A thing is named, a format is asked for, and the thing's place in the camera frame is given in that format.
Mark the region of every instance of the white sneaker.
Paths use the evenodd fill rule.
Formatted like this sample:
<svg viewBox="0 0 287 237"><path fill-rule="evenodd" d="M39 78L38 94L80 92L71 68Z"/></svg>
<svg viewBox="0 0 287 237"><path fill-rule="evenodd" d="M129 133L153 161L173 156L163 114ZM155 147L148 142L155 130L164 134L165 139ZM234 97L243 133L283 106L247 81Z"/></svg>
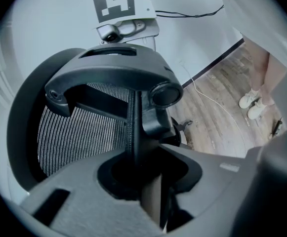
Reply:
<svg viewBox="0 0 287 237"><path fill-rule="evenodd" d="M253 103L256 99L258 99L258 91L250 90L249 93L245 94L239 101L239 106L242 109L246 109Z"/></svg>
<svg viewBox="0 0 287 237"><path fill-rule="evenodd" d="M255 105L249 109L247 112L247 117L249 119L256 119L258 116L260 116L265 107L266 105L262 104L262 98L260 98L257 102L255 102Z"/></svg>

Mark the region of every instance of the black baseboard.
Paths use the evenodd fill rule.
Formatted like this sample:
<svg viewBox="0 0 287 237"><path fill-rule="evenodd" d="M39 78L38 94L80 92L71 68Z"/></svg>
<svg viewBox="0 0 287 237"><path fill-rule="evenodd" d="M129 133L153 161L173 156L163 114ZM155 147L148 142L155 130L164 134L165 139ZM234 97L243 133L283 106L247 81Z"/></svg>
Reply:
<svg viewBox="0 0 287 237"><path fill-rule="evenodd" d="M215 59L213 62L211 62L207 67L205 67L203 70L201 70L198 74L193 76L193 80L196 80L200 76L202 76L204 73L206 73L209 69L211 69L213 66L217 65L220 61L222 61L224 58L226 58L229 54L231 54L234 50L236 50L242 43L244 43L244 39L240 39L237 43L235 43L232 47L230 47L227 51L225 51L223 54L221 54L217 59ZM189 84L191 84L193 81L189 79L187 82L183 84L183 88L186 88Z"/></svg>

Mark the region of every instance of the white cable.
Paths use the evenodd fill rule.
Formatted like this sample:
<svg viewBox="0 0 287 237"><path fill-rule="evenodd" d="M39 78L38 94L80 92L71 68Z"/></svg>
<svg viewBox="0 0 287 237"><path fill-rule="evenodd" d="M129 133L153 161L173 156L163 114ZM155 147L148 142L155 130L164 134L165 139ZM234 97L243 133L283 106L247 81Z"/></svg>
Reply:
<svg viewBox="0 0 287 237"><path fill-rule="evenodd" d="M242 134L242 132L241 132L239 126L238 126L238 123L235 121L235 119L232 117L232 115L231 115L225 108L223 108L219 103L217 103L216 101L214 101L214 100L211 99L210 97L206 96L205 94L202 94L201 92L199 92L199 91L197 90L197 88L196 88L195 81L193 80L191 74L188 72L188 70L187 70L184 66L182 66L182 67L183 67L183 69L188 73L189 77L190 77L191 80L193 81L193 84L194 84L194 87L195 87L195 90L197 91L197 93L200 94L200 95L203 95L204 97L208 98L208 99L211 100L212 102L214 102L214 103L216 103L217 105L219 105L219 106L221 107L221 109L223 109L223 110L232 118L233 122L236 124L236 126L237 126L237 128L238 128L238 130L239 130L239 132L240 132L240 134L241 134L241 137L242 137L242 140L243 140L243 145L244 145L244 150L245 150L245 155L246 155L246 142L245 142L244 137L243 137L243 134Z"/></svg>

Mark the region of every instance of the wooden floor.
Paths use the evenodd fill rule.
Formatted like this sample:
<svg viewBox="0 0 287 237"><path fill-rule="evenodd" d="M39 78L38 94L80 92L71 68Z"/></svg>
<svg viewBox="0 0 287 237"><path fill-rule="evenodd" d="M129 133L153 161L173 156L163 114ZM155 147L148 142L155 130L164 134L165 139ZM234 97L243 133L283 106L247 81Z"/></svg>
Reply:
<svg viewBox="0 0 287 237"><path fill-rule="evenodd" d="M248 109L239 107L239 99L250 90L248 72L252 66L250 55L242 44L195 81L199 92L217 101L233 116L244 136L246 150L265 145L281 118L276 106L268 107L256 120L249 120ZM193 121L186 128L185 135L187 144L194 150L245 157L243 140L230 116L217 104L198 94L192 83L184 89L181 101L170 108L170 113L179 123L189 119ZM280 134L285 130L284 123Z"/></svg>

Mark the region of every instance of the leg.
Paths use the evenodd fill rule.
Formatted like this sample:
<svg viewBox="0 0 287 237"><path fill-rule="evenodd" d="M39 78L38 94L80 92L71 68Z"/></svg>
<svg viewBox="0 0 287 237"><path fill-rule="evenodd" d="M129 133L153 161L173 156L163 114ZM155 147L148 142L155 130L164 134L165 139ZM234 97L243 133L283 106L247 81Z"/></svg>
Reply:
<svg viewBox="0 0 287 237"><path fill-rule="evenodd" d="M276 85L283 79L287 72L287 68L277 60L273 55L270 55L268 68L265 76L265 83L261 87L262 98L249 109L247 116L249 119L256 119L262 111L269 105L273 105L274 101L270 95Z"/></svg>
<svg viewBox="0 0 287 237"><path fill-rule="evenodd" d="M243 39L253 60L253 69L250 70L251 87L258 91L264 84L270 54L244 35Z"/></svg>
<svg viewBox="0 0 287 237"><path fill-rule="evenodd" d="M274 101L270 95L276 85L284 78L287 68L273 55L270 55L268 69L265 76L265 83L261 87L262 103L273 105Z"/></svg>
<svg viewBox="0 0 287 237"><path fill-rule="evenodd" d="M247 37L243 36L243 39L253 60L253 68L250 69L252 89L239 101L240 108L246 109L258 98L258 91L264 84L270 54Z"/></svg>

